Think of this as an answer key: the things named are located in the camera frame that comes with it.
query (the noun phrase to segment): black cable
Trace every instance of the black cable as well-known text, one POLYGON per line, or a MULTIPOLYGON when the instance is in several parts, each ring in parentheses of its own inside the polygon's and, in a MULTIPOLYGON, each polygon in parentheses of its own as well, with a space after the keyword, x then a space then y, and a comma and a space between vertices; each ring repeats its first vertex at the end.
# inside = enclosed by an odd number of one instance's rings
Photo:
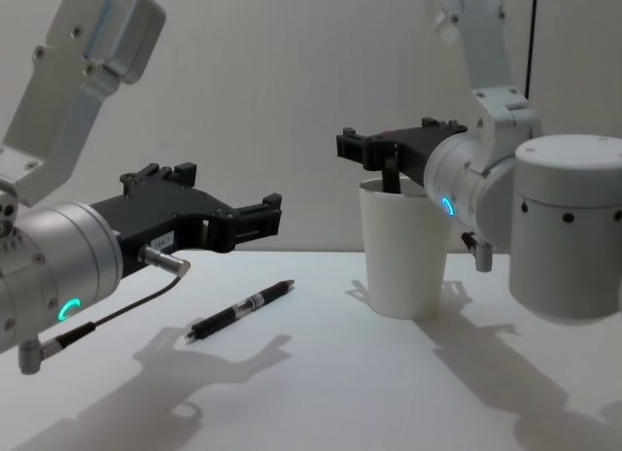
POLYGON ((529 55, 527 59, 527 78, 525 80, 525 97, 529 99, 532 89, 532 67, 534 65, 534 45, 536 41, 537 0, 532 0, 532 24, 529 32, 529 55))
POLYGON ((74 330, 65 332, 64 334, 61 334, 55 337, 51 341, 48 341, 46 344, 57 342, 58 344, 60 344, 60 347, 61 347, 60 350, 63 350, 67 346, 70 346, 71 344, 73 344, 74 342, 79 341, 80 339, 85 337, 87 334, 94 332, 98 327, 101 327, 103 324, 108 323, 111 320, 114 320, 115 318, 123 315, 124 313, 129 312, 130 310, 133 310, 136 307, 140 307, 141 305, 144 305, 145 303, 151 300, 154 300, 155 298, 160 297, 161 295, 168 293, 171 289, 177 286, 181 280, 182 278, 175 278, 172 283, 160 289, 156 293, 153 293, 144 298, 141 298, 140 300, 134 303, 130 303, 129 305, 122 308, 121 310, 118 310, 115 313, 112 313, 108 315, 107 317, 102 318, 98 322, 88 322, 80 327, 75 328, 74 330))

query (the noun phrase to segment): bolt hole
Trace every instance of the bolt hole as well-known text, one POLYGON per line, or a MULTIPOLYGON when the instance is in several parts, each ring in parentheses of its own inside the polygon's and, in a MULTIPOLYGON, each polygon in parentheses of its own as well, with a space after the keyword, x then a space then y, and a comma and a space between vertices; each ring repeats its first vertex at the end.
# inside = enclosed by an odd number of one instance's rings
POLYGON ((72 38, 80 38, 82 36, 82 27, 80 25, 74 28, 74 31, 71 32, 72 38))

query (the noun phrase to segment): label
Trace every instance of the label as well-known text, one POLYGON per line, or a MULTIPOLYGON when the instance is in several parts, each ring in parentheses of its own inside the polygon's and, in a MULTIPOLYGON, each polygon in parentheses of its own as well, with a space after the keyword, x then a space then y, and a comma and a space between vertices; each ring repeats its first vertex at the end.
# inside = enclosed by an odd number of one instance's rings
POLYGON ((156 250, 164 250, 175 244, 175 231, 171 230, 157 239, 152 240, 150 247, 156 250))

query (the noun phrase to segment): screw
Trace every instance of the screw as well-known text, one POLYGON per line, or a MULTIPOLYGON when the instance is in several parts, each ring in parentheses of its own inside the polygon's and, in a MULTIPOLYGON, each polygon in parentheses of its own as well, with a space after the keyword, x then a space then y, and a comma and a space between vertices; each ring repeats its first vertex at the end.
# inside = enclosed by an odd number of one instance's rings
POLYGON ((72 38, 80 38, 82 36, 82 27, 80 25, 74 28, 74 31, 71 32, 72 38))
POLYGON ((38 46, 35 49, 35 59, 43 59, 46 55, 46 49, 43 46, 38 46))

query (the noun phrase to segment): cable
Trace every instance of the cable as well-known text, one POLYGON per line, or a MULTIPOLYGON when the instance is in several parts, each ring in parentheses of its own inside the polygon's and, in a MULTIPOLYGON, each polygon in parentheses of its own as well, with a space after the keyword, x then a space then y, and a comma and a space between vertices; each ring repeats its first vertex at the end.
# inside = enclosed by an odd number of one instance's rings
POLYGON ((527 78, 525 81, 525 97, 529 99, 532 89, 532 67, 534 65, 534 45, 536 41, 537 0, 532 1, 532 24, 529 34, 529 55, 527 59, 527 78))
POLYGON ((42 346, 43 359, 49 359, 51 356, 58 354, 60 351, 72 345, 74 342, 79 341, 83 337, 94 332, 98 327, 101 327, 105 323, 108 323, 116 319, 117 317, 120 317, 121 315, 129 312, 130 310, 133 310, 136 307, 140 307, 141 305, 144 305, 145 303, 150 302, 154 300, 155 298, 158 298, 161 295, 168 293, 175 286, 177 286, 181 280, 182 280, 181 277, 177 277, 168 286, 160 289, 156 293, 153 293, 144 298, 141 298, 140 300, 134 303, 130 303, 129 305, 122 308, 121 310, 118 310, 115 313, 112 313, 97 322, 85 323, 84 325, 77 327, 74 330, 65 332, 64 334, 61 334, 53 339, 50 339, 49 341, 44 343, 42 346))

